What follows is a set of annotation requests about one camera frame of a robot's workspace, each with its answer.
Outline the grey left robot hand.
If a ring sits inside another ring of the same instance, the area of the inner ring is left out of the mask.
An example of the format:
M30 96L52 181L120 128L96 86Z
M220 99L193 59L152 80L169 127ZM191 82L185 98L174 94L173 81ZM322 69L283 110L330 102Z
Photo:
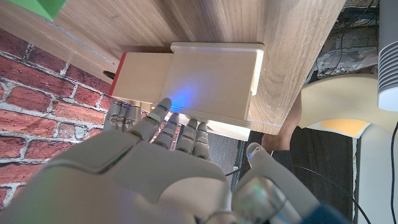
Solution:
M132 104L113 100L106 113L103 131L119 130L128 131L141 120L141 104L133 101Z

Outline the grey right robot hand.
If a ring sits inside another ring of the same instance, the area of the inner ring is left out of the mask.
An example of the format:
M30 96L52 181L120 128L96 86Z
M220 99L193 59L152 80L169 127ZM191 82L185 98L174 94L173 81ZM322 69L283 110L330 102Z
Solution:
M105 131L48 161L2 223L345 223L260 144L232 189L210 161L207 127L178 121L164 98L126 132Z

